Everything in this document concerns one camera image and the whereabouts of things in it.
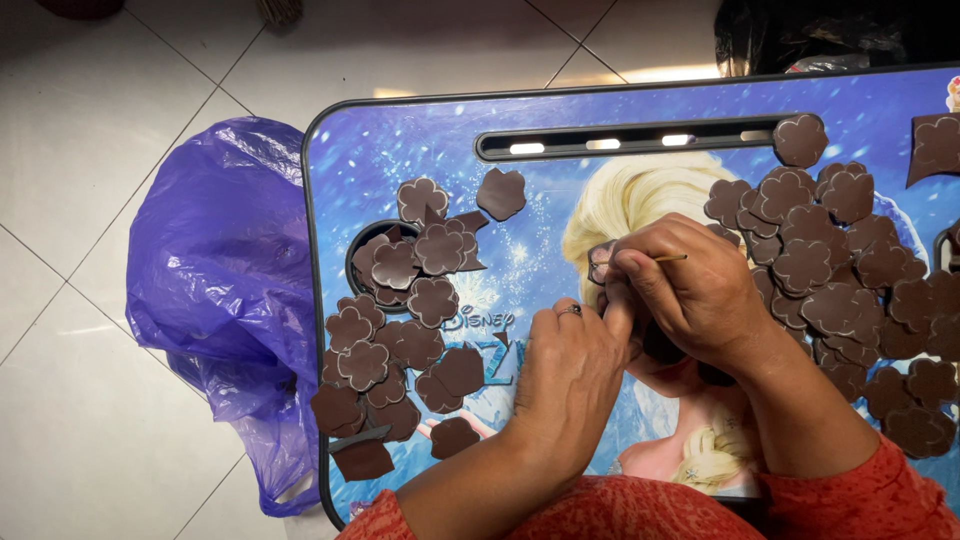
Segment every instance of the red sleeve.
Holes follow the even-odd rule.
[[[353,521],[347,524],[337,540],[365,540],[383,538],[384,540],[417,540],[407,527],[407,521],[400,513],[393,491],[385,489],[376,496],[373,504]]]
[[[825,479],[759,475],[774,538],[960,538],[943,488],[921,477],[886,437],[866,463]]]

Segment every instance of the woman's right hand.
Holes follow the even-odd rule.
[[[653,258],[687,254],[687,259]],[[608,280],[626,275],[663,331],[687,354],[734,377],[737,360],[782,333],[767,313],[746,259],[692,219],[670,213],[620,238]]]

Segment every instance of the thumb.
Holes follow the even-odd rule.
[[[654,312],[668,319],[683,319],[683,310],[673,285],[655,260],[637,250],[620,250],[613,259]]]

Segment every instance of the grout line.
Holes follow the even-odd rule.
[[[230,473],[233,472],[233,469],[237,468],[237,465],[240,464],[240,460],[243,459],[245,455],[246,454],[241,455],[240,459],[237,459],[237,462],[234,463],[232,467],[230,467],[230,470],[227,471],[227,474],[224,475],[223,479],[221,479],[220,482],[217,483],[217,487],[213,488],[213,491],[211,491],[210,494],[206,496],[206,499],[204,499],[204,501],[200,504],[200,507],[197,508],[197,511],[194,512],[192,516],[190,516],[190,519],[186,520],[186,523],[183,524],[183,528],[180,529],[180,532],[177,533],[177,536],[174,536],[174,540],[177,540],[178,538],[180,538],[180,535],[183,534],[183,530],[186,529],[186,527],[190,525],[190,522],[193,521],[193,518],[197,517],[197,514],[199,514],[200,511],[204,509],[204,504],[206,504],[206,502],[209,501],[211,497],[213,497],[213,494],[216,493],[218,489],[220,489],[220,485],[224,483],[224,481],[227,479],[228,476],[230,476]]]
[[[227,75],[230,74],[230,71],[233,71],[233,68],[236,67],[237,63],[240,62],[240,59],[242,59],[243,56],[247,54],[247,51],[250,50],[250,47],[251,45],[253,45],[253,42],[256,41],[256,39],[260,37],[261,34],[263,34],[263,31],[266,30],[266,28],[267,28],[267,23],[263,23],[263,26],[260,27],[260,31],[256,33],[256,36],[254,36],[253,39],[250,40],[250,43],[247,43],[247,47],[245,47],[243,52],[240,53],[240,56],[237,57],[237,60],[233,63],[230,69],[227,70],[227,73],[224,74],[224,77],[220,80],[220,82],[217,83],[217,86],[222,85],[224,83],[224,81],[227,79]]]
[[[110,223],[107,225],[107,228],[104,229],[104,231],[100,233],[100,236],[97,237],[97,241],[93,242],[93,245],[90,246],[90,249],[89,251],[86,252],[86,255],[84,255],[84,258],[80,260],[80,263],[77,264],[77,266],[73,269],[73,272],[70,272],[70,276],[68,276],[66,279],[68,282],[71,279],[73,279],[73,275],[77,273],[77,270],[80,270],[80,267],[84,265],[84,261],[86,260],[87,257],[90,257],[91,253],[93,253],[93,250],[97,247],[97,244],[99,244],[100,240],[103,239],[104,234],[107,234],[107,231],[110,230],[110,227],[113,226],[113,223],[117,220],[118,217],[120,217],[120,214],[123,213],[123,210],[127,207],[130,201],[133,200],[133,197],[136,196],[136,192],[140,190],[140,187],[143,187],[143,185],[147,182],[147,180],[150,179],[150,175],[154,174],[154,171],[156,170],[156,168],[159,167],[161,163],[163,163],[163,159],[166,158],[167,154],[170,153],[170,150],[172,150],[174,145],[177,144],[177,140],[180,139],[180,136],[183,135],[183,132],[185,132],[188,127],[190,127],[190,122],[193,122],[193,119],[197,117],[197,114],[200,114],[200,111],[203,110],[204,106],[206,105],[206,102],[210,101],[210,98],[213,97],[213,94],[216,93],[216,91],[217,91],[217,88],[214,87],[213,91],[210,92],[210,95],[206,96],[206,99],[204,99],[204,102],[200,105],[197,111],[193,113],[193,116],[190,116],[190,119],[186,121],[186,124],[183,126],[183,129],[180,130],[177,136],[174,137],[174,141],[170,143],[170,146],[168,146],[166,150],[163,151],[163,155],[160,156],[160,159],[157,160],[156,163],[154,163],[154,166],[150,169],[150,172],[147,173],[147,176],[143,179],[143,181],[141,181],[140,184],[136,186],[136,189],[133,191],[130,198],[127,199],[127,202],[124,203],[122,207],[120,207],[120,211],[118,211],[117,214],[113,216],[113,219],[110,220]]]
[[[3,229],[4,231],[7,232],[7,234],[9,234],[10,236],[12,236],[14,240],[16,240],[17,242],[20,242],[20,245],[21,245],[21,246],[27,248],[27,251],[29,251],[30,253],[34,254],[34,257],[40,259],[40,262],[42,262],[43,264],[46,264],[46,265],[47,265],[47,268],[50,268],[51,270],[54,271],[54,274],[57,274],[57,276],[60,277],[60,279],[66,281],[66,278],[65,278],[64,276],[62,276],[62,275],[60,274],[60,272],[57,271],[56,268],[54,268],[53,266],[50,266],[50,264],[49,264],[46,260],[43,260],[43,258],[42,258],[41,256],[37,255],[34,250],[30,249],[30,246],[28,246],[26,242],[24,242],[24,241],[21,240],[20,238],[17,238],[17,237],[16,237],[16,234],[14,234],[13,232],[11,232],[10,229],[7,229],[6,227],[4,227],[2,223],[0,223],[0,229]]]
[[[27,331],[24,331],[23,335],[20,336],[20,339],[17,339],[16,343],[13,344],[13,347],[10,349],[10,352],[7,353],[7,355],[4,356],[2,360],[0,360],[0,367],[3,367],[4,362],[6,362],[7,358],[9,358],[10,355],[13,354],[13,351],[16,350],[16,346],[19,345],[21,341],[23,341],[23,338],[27,336],[27,333],[30,332],[30,329],[34,327],[34,325],[36,324],[36,321],[40,318],[40,315],[42,315],[43,312],[47,310],[47,307],[49,307],[50,303],[54,301],[54,298],[57,298],[57,295],[60,294],[60,291],[63,290],[64,285],[66,285],[66,282],[63,282],[60,288],[57,289],[57,292],[55,292],[54,295],[50,298],[50,302],[47,302],[46,306],[44,306],[43,309],[40,310],[40,313],[36,315],[36,318],[34,319],[34,321],[30,323],[29,327],[27,327]]]
[[[571,60],[573,60],[573,57],[577,54],[577,51],[579,51],[581,47],[583,47],[583,45],[577,45],[577,48],[573,49],[573,53],[571,53],[570,56],[567,57],[566,61],[564,62],[564,65],[560,66],[560,69],[558,69],[557,72],[553,74],[553,77],[550,77],[550,80],[546,82],[546,85],[543,85],[543,89],[550,88],[550,85],[552,85],[553,82],[557,80],[557,76],[560,75],[560,72],[564,70],[566,65],[569,64]]]
[[[70,285],[70,288],[72,288],[73,290],[77,291],[77,294],[79,294],[80,296],[84,297],[84,300],[90,302],[90,305],[91,305],[91,306],[94,306],[94,307],[97,309],[97,311],[100,311],[101,313],[103,313],[103,315],[104,315],[105,317],[107,317],[107,319],[108,319],[111,323],[113,323],[114,325],[116,325],[116,327],[117,327],[118,329],[120,329],[120,331],[121,331],[124,335],[126,335],[128,338],[132,339],[132,340],[133,340],[133,343],[136,343],[136,346],[137,346],[137,347],[140,347],[140,344],[137,343],[136,338],[133,337],[132,335],[130,335],[129,333],[127,333],[127,331],[124,330],[124,328],[123,328],[122,326],[120,326],[120,323],[114,321],[114,320],[113,320],[113,317],[110,317],[109,315],[107,315],[107,313],[106,313],[105,311],[103,311],[102,309],[100,309],[99,306],[97,306],[96,304],[94,304],[93,301],[90,300],[89,298],[87,298],[86,295],[84,295],[83,292],[81,292],[81,290],[80,290],[79,288],[77,288],[76,286],[74,286],[73,283],[70,283],[70,282],[69,282],[68,285]],[[204,403],[205,403],[205,404],[208,404],[208,403],[209,403],[206,399],[204,399],[203,397],[201,397],[200,394],[197,394],[197,389],[194,388],[192,384],[190,384],[190,383],[187,382],[186,380],[183,380],[183,378],[181,378],[179,375],[177,375],[176,373],[174,373],[174,370],[171,369],[170,366],[168,366],[167,364],[163,363],[159,358],[157,358],[156,356],[154,356],[150,351],[147,351],[147,350],[144,349],[143,347],[140,347],[140,349],[143,349],[143,351],[144,351],[146,354],[150,355],[150,358],[153,358],[154,360],[156,360],[156,363],[160,364],[161,366],[163,366],[164,369],[166,369],[167,371],[169,371],[170,373],[172,373],[172,374],[174,375],[174,377],[177,378],[177,380],[179,380],[179,381],[182,382],[183,384],[186,384],[186,385],[190,388],[190,390],[191,390],[191,392],[192,392],[193,394],[196,394],[196,396],[197,396],[198,398],[204,400]]]
[[[213,79],[210,79],[210,76],[207,75],[206,73],[204,73],[204,71],[203,71],[202,69],[200,69],[199,67],[197,67],[197,65],[196,65],[194,62],[190,61],[190,59],[188,59],[188,58],[187,58],[186,56],[184,56],[180,51],[178,51],[177,48],[174,47],[173,45],[171,45],[169,41],[167,41],[166,39],[164,39],[163,37],[161,37],[160,34],[158,34],[153,28],[150,28],[150,26],[148,26],[147,23],[143,22],[143,21],[140,19],[140,17],[134,15],[133,12],[131,12],[130,10],[128,10],[126,6],[124,6],[123,11],[127,12],[131,17],[133,17],[134,19],[136,19],[136,21],[139,22],[140,24],[142,24],[144,28],[146,28],[146,29],[149,30],[151,33],[153,33],[153,35],[156,36],[157,39],[159,39],[160,41],[163,41],[168,47],[170,47],[171,50],[173,50],[173,52],[175,52],[175,53],[177,53],[178,55],[180,55],[180,57],[181,57],[182,59],[186,60],[186,62],[189,63],[190,65],[192,65],[194,69],[196,69],[197,71],[199,71],[201,75],[203,75],[204,77],[207,77],[207,79],[208,79],[211,83],[213,83],[214,85],[217,84],[217,82],[214,81]]]

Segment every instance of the white floor tile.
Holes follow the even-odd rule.
[[[171,540],[243,455],[65,286],[0,366],[0,536]]]
[[[299,516],[283,518],[288,540],[333,540],[340,531],[326,517],[324,507],[317,504]]]
[[[593,57],[586,49],[578,49],[573,58],[560,70],[550,88],[567,86],[622,85],[623,79]]]
[[[223,87],[306,130],[347,99],[543,88],[576,46],[519,0],[312,3],[261,33]]]
[[[63,278],[0,229],[0,362],[61,285]]]
[[[530,0],[550,20],[583,41],[613,0]]]
[[[584,44],[630,83],[716,78],[720,1],[618,0]]]
[[[127,0],[125,7],[218,83],[263,27],[254,2]]]
[[[217,89],[204,107],[200,109],[200,112],[187,125],[186,129],[183,130],[183,134],[174,143],[174,148],[216,122],[246,115],[247,112],[233,98]],[[133,198],[113,221],[107,232],[97,242],[97,245],[93,247],[93,250],[84,259],[83,264],[77,268],[77,272],[70,278],[70,283],[76,286],[77,290],[116,321],[127,333],[130,333],[126,316],[127,252],[130,243],[130,225],[133,223],[143,200],[147,197],[150,186],[154,183],[158,168],[154,169],[147,181],[136,190]]]
[[[245,455],[177,540],[286,540],[283,520],[263,514],[256,474]]]
[[[128,12],[0,3],[0,223],[68,277],[214,85]]]

